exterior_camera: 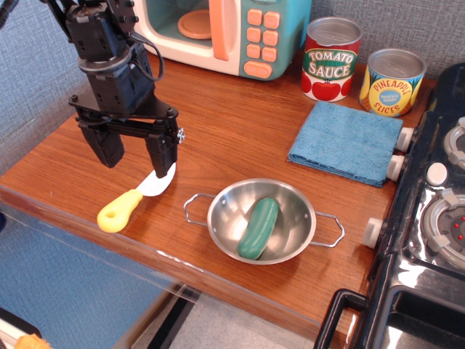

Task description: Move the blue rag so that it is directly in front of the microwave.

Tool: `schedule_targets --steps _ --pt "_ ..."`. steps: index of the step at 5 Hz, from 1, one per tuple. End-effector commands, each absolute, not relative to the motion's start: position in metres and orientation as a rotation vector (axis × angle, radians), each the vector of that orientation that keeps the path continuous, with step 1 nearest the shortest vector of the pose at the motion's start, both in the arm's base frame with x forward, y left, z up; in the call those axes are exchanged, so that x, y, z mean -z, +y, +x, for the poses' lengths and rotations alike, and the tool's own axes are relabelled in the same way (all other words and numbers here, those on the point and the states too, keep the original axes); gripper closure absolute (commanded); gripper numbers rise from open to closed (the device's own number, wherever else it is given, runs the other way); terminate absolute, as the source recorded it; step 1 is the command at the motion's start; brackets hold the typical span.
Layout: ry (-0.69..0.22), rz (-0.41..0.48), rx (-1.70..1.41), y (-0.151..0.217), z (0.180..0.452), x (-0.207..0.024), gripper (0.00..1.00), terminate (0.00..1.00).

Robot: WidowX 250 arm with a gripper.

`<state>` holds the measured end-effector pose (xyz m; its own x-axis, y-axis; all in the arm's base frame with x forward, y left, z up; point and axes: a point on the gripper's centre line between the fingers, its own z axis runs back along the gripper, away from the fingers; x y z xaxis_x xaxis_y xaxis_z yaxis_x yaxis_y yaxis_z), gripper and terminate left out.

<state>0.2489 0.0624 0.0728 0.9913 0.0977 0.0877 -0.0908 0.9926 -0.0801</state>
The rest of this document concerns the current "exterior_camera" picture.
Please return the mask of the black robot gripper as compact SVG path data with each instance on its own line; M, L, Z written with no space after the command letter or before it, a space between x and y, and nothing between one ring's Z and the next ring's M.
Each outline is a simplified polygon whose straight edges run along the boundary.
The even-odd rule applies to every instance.
M78 126L100 162L113 168L124 155L121 136L100 125L115 122L124 134L136 136L137 130L129 130L130 119L154 120L164 128L164 135L149 134L145 144L156 177L167 176L177 162L178 144L185 135L177 126L177 110L154 95L155 78L144 44L133 41L107 61L79 58L78 66L87 75L91 89L72 97L70 104L78 111L83 122Z

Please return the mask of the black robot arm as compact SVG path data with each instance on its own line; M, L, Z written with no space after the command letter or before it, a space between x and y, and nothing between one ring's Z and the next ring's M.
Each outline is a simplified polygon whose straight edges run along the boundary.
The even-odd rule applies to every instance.
M177 162L184 137L176 108L155 96L146 46L134 31L133 1L48 1L56 21L78 53L90 88L69 99L77 122L98 159L113 168L124 155L121 138L145 141L157 177Z

